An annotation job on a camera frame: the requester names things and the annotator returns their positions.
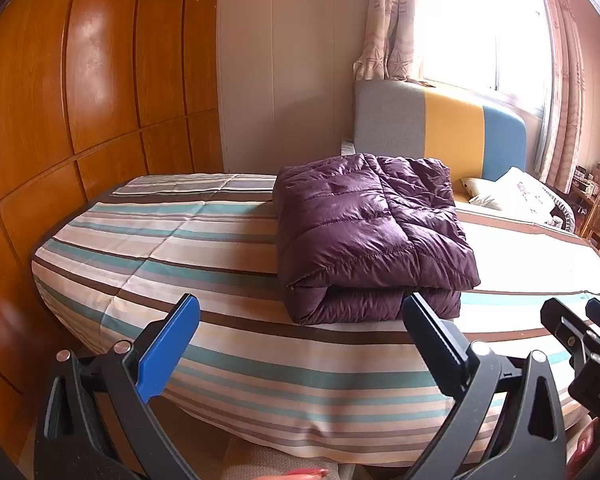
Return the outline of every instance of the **purple down jacket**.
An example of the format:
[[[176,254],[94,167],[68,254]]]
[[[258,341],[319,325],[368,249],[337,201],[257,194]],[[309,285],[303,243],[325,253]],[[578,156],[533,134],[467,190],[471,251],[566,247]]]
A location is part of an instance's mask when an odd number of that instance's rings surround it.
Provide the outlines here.
[[[480,283],[449,170],[434,158],[357,153],[283,168],[273,202],[278,278],[296,323],[397,319],[415,290],[449,319],[460,291]]]

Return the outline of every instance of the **striped bedsheet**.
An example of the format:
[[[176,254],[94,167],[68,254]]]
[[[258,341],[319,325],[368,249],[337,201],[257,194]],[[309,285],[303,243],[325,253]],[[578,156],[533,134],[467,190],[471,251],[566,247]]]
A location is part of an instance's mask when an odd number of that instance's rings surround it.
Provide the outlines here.
[[[202,322],[164,395],[246,440],[302,457],[408,465],[452,400],[440,394],[400,321],[298,326],[279,300],[273,176],[144,176],[99,199],[36,251],[45,303],[94,352],[134,339],[185,292]],[[578,237],[474,210],[458,216],[482,284],[462,294],[458,327],[502,354],[549,357],[567,425],[568,354],[541,327],[560,297],[584,317],[600,258]],[[468,457],[496,423],[491,409]]]

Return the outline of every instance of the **finger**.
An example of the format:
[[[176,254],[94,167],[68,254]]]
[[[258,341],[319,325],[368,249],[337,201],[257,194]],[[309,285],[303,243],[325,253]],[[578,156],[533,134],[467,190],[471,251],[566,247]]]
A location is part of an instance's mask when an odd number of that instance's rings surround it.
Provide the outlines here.
[[[585,465],[587,458],[589,457],[591,450],[593,449],[594,431],[598,419],[595,418],[589,424],[586,425],[585,429],[582,430],[578,437],[578,445],[576,451],[573,453],[569,461],[567,462],[567,478],[574,478],[577,473]]]
[[[254,480],[321,480],[322,475],[320,473],[315,475],[277,475],[277,476],[259,476]]]
[[[320,475],[327,476],[329,474],[328,469],[323,469],[319,467],[314,468],[300,468],[300,469],[292,469],[291,471],[287,471],[285,476],[287,475]]]

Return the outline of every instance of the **gray yellow blue headboard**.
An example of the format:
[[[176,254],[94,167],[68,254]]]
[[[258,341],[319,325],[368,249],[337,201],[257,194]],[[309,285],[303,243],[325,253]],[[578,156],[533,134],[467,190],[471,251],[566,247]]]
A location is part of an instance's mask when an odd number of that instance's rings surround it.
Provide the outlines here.
[[[400,81],[357,81],[355,150],[439,158],[451,181],[525,170],[526,129],[513,112]]]

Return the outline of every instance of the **curtain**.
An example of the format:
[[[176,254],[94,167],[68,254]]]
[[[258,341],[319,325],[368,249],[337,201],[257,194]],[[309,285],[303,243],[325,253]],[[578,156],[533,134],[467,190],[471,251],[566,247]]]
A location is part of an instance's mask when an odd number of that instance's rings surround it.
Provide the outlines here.
[[[544,0],[550,21],[553,86],[548,120],[538,145],[538,178],[568,192],[580,153],[584,68],[580,37],[569,0]]]
[[[416,49],[419,0],[369,0],[365,44],[353,70],[360,79],[413,80],[422,56]]]

